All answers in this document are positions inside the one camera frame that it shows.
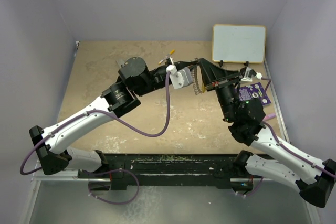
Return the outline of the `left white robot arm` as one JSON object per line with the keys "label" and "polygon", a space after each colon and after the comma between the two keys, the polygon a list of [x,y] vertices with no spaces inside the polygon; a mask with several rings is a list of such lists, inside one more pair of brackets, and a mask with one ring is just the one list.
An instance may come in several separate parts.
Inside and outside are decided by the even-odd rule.
{"label": "left white robot arm", "polygon": [[85,170],[96,178],[108,172],[108,162],[101,151],[84,151],[71,145],[87,133],[110,121],[118,121],[140,105],[139,97],[172,85],[180,89],[193,82],[192,70],[197,61],[173,62],[150,71],[144,59],[132,57],[118,70],[116,83],[93,102],[53,126],[38,125],[29,130],[35,152],[45,175],[67,169]]}

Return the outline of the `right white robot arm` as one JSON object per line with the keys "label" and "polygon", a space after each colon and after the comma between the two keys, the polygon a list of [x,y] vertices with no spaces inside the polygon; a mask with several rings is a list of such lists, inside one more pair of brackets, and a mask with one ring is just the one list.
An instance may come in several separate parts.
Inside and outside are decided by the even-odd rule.
{"label": "right white robot arm", "polygon": [[335,161],[323,161],[281,139],[264,121],[266,114],[258,98],[239,98],[240,82],[244,78],[262,80],[262,74],[248,66],[240,71],[226,70],[203,58],[197,64],[205,90],[216,92],[232,137],[272,158],[268,161],[242,151],[236,157],[234,173],[238,177],[251,174],[269,178],[292,188],[308,203],[324,208],[335,185]]}

